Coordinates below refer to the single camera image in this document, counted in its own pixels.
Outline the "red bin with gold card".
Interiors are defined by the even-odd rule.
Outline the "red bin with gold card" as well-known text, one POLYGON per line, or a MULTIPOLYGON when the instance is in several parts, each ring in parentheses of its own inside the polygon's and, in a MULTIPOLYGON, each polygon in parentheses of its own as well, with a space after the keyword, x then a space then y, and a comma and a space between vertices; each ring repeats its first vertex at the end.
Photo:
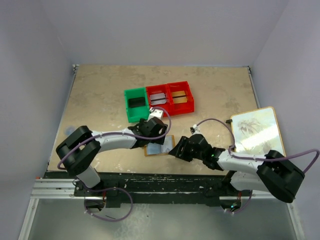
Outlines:
POLYGON ((166 87, 169 100, 168 113, 171 116, 195 111, 195 101, 187 81, 167 83, 166 87))

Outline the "green plastic bin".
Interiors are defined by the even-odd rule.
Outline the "green plastic bin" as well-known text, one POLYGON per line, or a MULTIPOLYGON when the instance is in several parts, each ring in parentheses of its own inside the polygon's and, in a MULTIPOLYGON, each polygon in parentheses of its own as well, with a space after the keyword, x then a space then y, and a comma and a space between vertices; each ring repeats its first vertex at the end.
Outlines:
POLYGON ((125 109, 129 123, 137 123, 149 116, 149 102, 145 87, 124 91, 125 109))

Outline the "gold card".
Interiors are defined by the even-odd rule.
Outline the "gold card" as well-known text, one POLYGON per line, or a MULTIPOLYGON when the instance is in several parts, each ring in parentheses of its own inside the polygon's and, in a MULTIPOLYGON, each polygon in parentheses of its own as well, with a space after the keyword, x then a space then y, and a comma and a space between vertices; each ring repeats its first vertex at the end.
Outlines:
POLYGON ((175 91, 171 93, 174 104, 184 104, 188 102, 185 91, 175 91))

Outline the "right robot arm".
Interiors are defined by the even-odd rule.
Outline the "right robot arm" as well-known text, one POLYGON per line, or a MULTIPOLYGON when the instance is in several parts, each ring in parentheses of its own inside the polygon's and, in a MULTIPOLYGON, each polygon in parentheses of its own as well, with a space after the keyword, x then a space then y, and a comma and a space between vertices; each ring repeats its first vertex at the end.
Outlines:
POLYGON ((290 160, 277 161, 275 157, 282 155, 276 150, 270 150, 262 160, 248 154, 237 158, 224 148, 212 147, 202 134, 181 137, 169 154, 187 162, 201 160, 212 170, 231 171, 229 184, 237 191, 269 192, 285 203, 293 202, 305 178, 290 160))

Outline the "white board with wooden frame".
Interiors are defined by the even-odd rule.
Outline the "white board with wooden frame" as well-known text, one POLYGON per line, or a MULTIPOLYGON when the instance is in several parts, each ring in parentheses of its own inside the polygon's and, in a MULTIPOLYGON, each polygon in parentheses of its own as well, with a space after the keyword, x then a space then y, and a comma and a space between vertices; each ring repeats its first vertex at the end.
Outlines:
POLYGON ((286 155, 276 111, 272 106, 234 114, 230 120, 235 152, 264 155, 275 150, 286 155))

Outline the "silver card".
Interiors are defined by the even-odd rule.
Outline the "silver card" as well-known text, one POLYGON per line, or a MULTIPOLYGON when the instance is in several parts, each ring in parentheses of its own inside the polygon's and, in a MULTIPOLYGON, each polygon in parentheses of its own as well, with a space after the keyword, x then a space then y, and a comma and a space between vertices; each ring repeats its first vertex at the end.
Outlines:
POLYGON ((151 94, 149 96, 150 100, 150 105, 155 106, 155 105, 164 105, 167 103, 167 95, 163 92, 161 93, 156 93, 156 94, 151 94))

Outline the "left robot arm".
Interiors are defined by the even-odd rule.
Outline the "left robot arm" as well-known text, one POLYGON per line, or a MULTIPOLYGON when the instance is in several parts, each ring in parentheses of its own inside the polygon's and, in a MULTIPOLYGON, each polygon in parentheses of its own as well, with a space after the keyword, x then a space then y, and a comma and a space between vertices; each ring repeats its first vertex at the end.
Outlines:
POLYGON ((119 131, 91 131, 86 125, 80 126, 56 148, 60 159, 57 168, 94 189, 102 184, 98 172, 91 166, 97 154, 142 148, 149 143, 163 144, 170 127, 157 117, 142 118, 138 124, 119 131))

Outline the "red bin with silver card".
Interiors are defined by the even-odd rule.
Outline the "red bin with silver card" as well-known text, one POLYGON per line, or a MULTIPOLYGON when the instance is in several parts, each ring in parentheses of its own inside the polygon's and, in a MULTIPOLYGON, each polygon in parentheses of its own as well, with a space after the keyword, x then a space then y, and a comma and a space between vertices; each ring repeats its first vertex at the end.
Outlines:
POLYGON ((175 115, 173 96, 168 84, 147 86, 146 93, 150 107, 161 107, 170 116, 175 115))

